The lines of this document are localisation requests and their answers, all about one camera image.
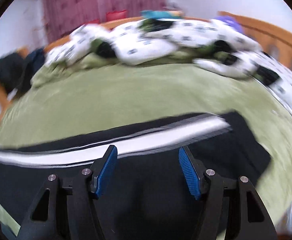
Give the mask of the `black pants with white stripe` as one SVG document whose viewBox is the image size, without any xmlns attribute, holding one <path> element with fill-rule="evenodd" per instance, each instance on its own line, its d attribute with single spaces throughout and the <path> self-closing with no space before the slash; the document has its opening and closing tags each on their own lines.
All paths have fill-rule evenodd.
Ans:
<svg viewBox="0 0 292 240">
<path fill-rule="evenodd" d="M 100 198 L 92 164 L 117 164 Z M 205 171 L 196 200 L 179 164 L 187 146 Z M 238 112 L 190 113 L 25 147 L 0 147 L 0 204 L 18 239 L 276 239 L 256 191 L 270 164 Z"/>
</svg>

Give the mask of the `green bed sheet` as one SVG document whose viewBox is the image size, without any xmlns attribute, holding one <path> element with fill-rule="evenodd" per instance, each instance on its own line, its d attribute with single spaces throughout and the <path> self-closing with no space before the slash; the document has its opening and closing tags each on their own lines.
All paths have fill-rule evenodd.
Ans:
<svg viewBox="0 0 292 240">
<path fill-rule="evenodd" d="M 258 191 L 277 226 L 292 203 L 292 116 L 253 78 L 235 80 L 192 64 L 128 67 L 88 56 L 72 74 L 31 89 L 6 112 L 0 145 L 25 146 L 190 112 L 238 111 L 271 164 Z"/>
</svg>

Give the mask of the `white patterned duvet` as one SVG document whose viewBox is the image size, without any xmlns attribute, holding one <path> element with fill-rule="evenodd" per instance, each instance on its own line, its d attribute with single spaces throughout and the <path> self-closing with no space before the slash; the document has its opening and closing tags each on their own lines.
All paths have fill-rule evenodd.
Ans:
<svg viewBox="0 0 292 240">
<path fill-rule="evenodd" d="M 69 67 L 89 53 L 137 66 L 177 52 L 185 52 L 196 66 L 215 74 L 253 77 L 292 115 L 292 71 L 265 53 L 257 41 L 217 19 L 146 18 L 113 30 L 85 24 L 47 54 L 45 66 Z"/>
</svg>

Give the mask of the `dark clothes on footboard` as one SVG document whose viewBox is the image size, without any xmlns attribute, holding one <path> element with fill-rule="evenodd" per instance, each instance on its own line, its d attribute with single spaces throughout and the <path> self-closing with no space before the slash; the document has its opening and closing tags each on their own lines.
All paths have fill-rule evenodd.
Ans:
<svg viewBox="0 0 292 240">
<path fill-rule="evenodd" d="M 0 84 L 6 93 L 14 89 L 25 93 L 31 88 L 30 81 L 45 63 L 45 51 L 36 49 L 23 58 L 19 53 L 11 53 L 0 58 Z"/>
</svg>

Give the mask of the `purple item by headboard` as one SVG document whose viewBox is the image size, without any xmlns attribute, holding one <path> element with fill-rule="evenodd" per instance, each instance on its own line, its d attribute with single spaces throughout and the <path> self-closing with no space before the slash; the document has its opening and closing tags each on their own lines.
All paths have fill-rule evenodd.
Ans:
<svg viewBox="0 0 292 240">
<path fill-rule="evenodd" d="M 242 26 L 232 16 L 221 15 L 221 16 L 215 17 L 215 19 L 224 22 L 225 24 L 227 24 L 228 26 L 232 27 L 233 29 L 235 29 L 239 33 L 242 33 L 242 34 L 244 33 Z"/>
</svg>

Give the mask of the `red item by curtain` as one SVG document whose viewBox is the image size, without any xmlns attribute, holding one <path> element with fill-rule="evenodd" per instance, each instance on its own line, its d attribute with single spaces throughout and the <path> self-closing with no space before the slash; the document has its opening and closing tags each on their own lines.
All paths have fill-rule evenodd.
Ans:
<svg viewBox="0 0 292 240">
<path fill-rule="evenodd" d="M 106 13 L 106 21 L 117 21 L 127 18 L 127 10 L 111 11 Z"/>
</svg>

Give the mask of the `teal item on bed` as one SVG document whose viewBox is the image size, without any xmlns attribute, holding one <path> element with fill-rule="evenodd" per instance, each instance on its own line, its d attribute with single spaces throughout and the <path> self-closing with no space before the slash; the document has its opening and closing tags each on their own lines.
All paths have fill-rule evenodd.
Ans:
<svg viewBox="0 0 292 240">
<path fill-rule="evenodd" d="M 140 12 L 143 18 L 159 20 L 165 19 L 179 19 L 183 18 L 181 11 L 160 11 L 160 10 L 143 10 Z"/>
</svg>

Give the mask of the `pink patterned curtain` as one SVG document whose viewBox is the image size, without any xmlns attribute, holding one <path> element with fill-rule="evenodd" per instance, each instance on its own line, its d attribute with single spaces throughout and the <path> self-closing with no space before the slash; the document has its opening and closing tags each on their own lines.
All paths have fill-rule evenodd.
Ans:
<svg viewBox="0 0 292 240">
<path fill-rule="evenodd" d="M 143 10 L 163 10 L 167 0 L 43 0 L 47 39 L 53 42 L 82 24 L 106 21 L 110 12 L 127 12 L 128 17 Z"/>
</svg>

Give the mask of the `wooden bed frame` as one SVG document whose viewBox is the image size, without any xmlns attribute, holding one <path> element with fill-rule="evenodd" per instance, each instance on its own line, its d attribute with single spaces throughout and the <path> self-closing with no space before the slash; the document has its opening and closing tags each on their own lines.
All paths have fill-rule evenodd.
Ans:
<svg viewBox="0 0 292 240">
<path fill-rule="evenodd" d="M 271 48 L 277 48 L 279 51 L 279 62 L 292 70 L 291 32 L 265 21 L 226 11 L 219 11 L 218 16 L 234 18 L 242 26 L 244 33 L 260 43 L 267 53 L 270 53 Z M 12 102 L 12 100 L 8 99 L 8 94 L 0 85 L 0 121 Z"/>
</svg>

